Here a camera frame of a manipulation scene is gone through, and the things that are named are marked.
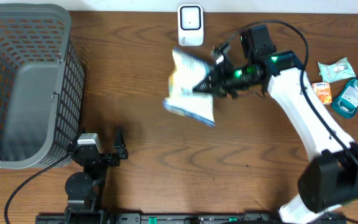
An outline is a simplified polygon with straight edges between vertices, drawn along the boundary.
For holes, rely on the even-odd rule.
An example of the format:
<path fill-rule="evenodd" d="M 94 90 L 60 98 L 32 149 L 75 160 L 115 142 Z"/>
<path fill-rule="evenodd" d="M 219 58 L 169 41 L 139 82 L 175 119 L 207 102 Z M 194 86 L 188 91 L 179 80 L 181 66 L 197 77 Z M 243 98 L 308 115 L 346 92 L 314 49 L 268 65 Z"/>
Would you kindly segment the cream snack bag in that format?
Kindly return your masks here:
<path fill-rule="evenodd" d="M 215 126 L 212 95 L 193 90 L 213 70 L 213 66 L 177 47 L 173 48 L 172 56 L 175 67 L 168 78 L 169 95 L 164 98 L 163 107 L 171 113 Z"/>

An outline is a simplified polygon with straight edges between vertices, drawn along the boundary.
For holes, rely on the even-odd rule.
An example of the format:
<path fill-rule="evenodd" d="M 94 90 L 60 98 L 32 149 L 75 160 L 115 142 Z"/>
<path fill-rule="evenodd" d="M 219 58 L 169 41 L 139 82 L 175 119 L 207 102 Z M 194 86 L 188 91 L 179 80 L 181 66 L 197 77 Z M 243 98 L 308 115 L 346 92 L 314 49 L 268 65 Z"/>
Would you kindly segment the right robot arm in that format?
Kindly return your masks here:
<path fill-rule="evenodd" d="M 312 223 L 357 200 L 358 143 L 316 96 L 305 72 L 307 60 L 300 60 L 291 50 L 279 52 L 270 39 L 267 21 L 247 24 L 236 35 L 241 38 L 246 65 L 232 64 L 225 41 L 212 51 L 214 68 L 193 91 L 237 98 L 240 91 L 260 85 L 284 110 L 310 163 L 298 180 L 297 195 L 280 207 L 280 221 Z"/>

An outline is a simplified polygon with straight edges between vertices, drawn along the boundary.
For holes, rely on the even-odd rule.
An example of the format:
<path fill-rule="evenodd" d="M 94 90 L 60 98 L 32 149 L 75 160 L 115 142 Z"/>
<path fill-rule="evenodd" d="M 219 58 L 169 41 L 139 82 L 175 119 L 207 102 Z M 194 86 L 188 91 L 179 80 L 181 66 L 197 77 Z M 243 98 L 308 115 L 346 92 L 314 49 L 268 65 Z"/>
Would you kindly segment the teal wet wipes packet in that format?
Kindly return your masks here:
<path fill-rule="evenodd" d="M 318 62 L 318 68 L 319 75 L 321 76 L 323 82 L 327 83 L 356 77 L 356 73 L 354 72 L 347 57 L 338 60 L 332 65 L 326 65 Z"/>

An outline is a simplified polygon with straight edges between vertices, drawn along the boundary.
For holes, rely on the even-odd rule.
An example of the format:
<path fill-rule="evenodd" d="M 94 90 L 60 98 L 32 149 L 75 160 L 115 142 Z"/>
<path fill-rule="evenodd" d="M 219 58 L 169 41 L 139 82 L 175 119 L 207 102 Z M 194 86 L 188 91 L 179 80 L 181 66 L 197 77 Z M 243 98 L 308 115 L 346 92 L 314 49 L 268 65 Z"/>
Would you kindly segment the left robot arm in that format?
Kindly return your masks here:
<path fill-rule="evenodd" d="M 65 209 L 65 223 L 114 223 L 114 216 L 101 206 L 107 171 L 117 167 L 129 157 L 118 127 L 112 145 L 114 151 L 102 153 L 101 141 L 96 133 L 81 132 L 69 143 L 67 153 L 72 161 L 82 166 L 67 178 L 65 192 L 68 205 Z"/>

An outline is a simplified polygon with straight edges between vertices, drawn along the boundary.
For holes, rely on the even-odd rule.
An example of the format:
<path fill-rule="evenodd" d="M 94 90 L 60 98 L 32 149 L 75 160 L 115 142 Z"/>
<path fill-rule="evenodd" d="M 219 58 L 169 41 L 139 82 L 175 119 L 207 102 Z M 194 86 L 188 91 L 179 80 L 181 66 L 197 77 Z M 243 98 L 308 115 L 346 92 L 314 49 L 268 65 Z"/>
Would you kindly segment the teal Listerine mouthwash bottle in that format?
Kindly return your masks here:
<path fill-rule="evenodd" d="M 354 117 L 358 109 L 358 78 L 346 83 L 343 92 L 332 102 L 333 110 L 344 118 Z"/>

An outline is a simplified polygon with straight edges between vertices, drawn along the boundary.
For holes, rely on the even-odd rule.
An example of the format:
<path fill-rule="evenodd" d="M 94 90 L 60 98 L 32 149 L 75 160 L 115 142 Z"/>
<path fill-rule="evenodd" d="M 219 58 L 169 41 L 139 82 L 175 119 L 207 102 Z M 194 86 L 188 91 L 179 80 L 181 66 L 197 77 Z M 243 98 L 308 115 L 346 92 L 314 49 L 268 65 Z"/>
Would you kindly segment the small orange box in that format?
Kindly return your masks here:
<path fill-rule="evenodd" d="M 312 88 L 322 104 L 330 105 L 332 103 L 331 87 L 328 82 L 313 83 Z"/>

